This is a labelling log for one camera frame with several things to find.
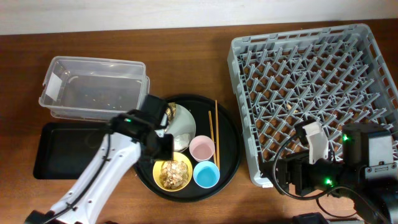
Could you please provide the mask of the pink plastic cup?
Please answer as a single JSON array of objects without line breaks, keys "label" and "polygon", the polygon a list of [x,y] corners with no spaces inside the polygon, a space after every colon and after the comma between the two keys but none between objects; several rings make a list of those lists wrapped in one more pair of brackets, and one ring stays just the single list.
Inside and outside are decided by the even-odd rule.
[{"label": "pink plastic cup", "polygon": [[189,144],[189,152],[198,162],[208,161],[215,153],[215,145],[208,136],[196,136]]}]

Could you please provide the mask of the light blue plastic cup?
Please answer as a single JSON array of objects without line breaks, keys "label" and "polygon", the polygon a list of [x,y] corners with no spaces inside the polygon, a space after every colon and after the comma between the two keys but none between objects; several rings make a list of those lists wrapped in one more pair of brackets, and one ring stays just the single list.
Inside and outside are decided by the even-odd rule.
[{"label": "light blue plastic cup", "polygon": [[218,183],[220,170],[213,162],[199,162],[193,170],[193,179],[201,188],[210,189]]}]

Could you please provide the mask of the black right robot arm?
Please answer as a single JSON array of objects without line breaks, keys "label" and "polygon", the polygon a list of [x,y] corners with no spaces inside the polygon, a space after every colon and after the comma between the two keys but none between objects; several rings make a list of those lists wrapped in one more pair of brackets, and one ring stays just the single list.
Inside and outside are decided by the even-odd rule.
[{"label": "black right robot arm", "polygon": [[343,126],[343,161],[329,159],[328,138],[318,121],[295,126],[295,134],[259,170],[277,191],[296,200],[325,195],[349,198],[367,223],[397,223],[397,163],[390,132],[375,123]]}]

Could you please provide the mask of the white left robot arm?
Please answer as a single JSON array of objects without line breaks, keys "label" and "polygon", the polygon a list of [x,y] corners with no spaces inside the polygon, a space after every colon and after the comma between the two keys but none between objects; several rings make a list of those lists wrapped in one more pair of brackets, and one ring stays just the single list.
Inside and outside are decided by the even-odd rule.
[{"label": "white left robot arm", "polygon": [[73,187],[47,213],[26,223],[95,223],[123,175],[139,160],[169,160],[173,136],[164,133],[167,108],[141,108],[112,118],[104,139]]}]

